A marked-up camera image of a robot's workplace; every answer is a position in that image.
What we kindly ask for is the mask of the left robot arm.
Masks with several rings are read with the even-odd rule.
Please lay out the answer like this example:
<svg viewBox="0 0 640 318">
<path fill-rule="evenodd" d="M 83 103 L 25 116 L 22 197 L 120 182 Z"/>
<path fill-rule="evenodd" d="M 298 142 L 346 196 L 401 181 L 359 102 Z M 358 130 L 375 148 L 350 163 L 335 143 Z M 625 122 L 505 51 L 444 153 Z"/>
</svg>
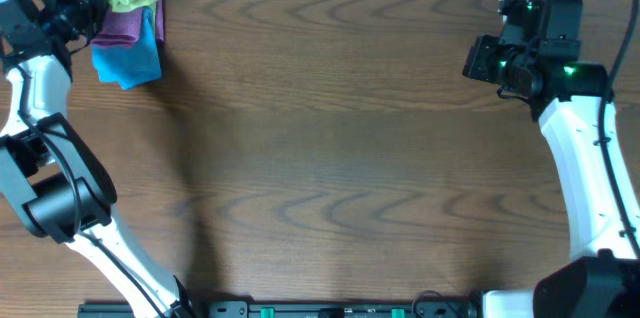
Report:
<svg viewBox="0 0 640 318">
<path fill-rule="evenodd" d="M 2 71 L 12 89 L 1 130 L 1 193 L 34 236 L 90 261 L 136 317 L 198 317 L 180 281 L 123 222 L 106 169 L 67 119 L 71 41 L 91 41 L 109 0 L 1 0 Z"/>
</svg>

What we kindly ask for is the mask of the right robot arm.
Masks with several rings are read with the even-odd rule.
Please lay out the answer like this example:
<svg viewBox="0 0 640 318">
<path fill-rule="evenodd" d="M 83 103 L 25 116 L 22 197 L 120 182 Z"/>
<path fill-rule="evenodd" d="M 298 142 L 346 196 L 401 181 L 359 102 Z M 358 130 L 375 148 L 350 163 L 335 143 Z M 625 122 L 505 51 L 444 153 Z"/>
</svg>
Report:
<svg viewBox="0 0 640 318">
<path fill-rule="evenodd" d="M 617 138 L 608 74 L 579 59 L 581 0 L 501 0 L 464 76 L 525 102 L 552 152 L 569 221 L 569 264 L 532 290 L 482 295 L 486 317 L 636 317 L 639 205 Z"/>
</svg>

